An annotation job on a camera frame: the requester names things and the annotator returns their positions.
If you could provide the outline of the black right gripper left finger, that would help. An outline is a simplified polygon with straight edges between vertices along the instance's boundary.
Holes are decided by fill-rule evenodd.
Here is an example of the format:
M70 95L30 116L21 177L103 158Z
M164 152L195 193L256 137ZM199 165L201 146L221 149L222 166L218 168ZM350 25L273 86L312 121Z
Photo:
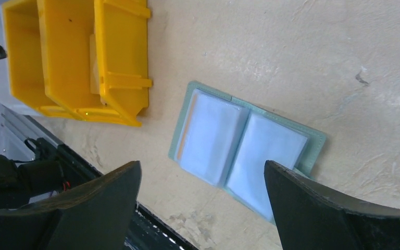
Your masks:
M0 249L123 249L141 183L131 161L17 209L0 209Z

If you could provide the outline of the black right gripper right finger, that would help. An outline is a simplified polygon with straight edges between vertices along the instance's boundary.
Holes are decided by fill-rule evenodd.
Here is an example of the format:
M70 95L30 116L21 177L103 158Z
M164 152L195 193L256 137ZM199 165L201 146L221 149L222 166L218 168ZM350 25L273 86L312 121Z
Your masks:
M272 160L264 177L283 249L400 249L400 209L349 196Z

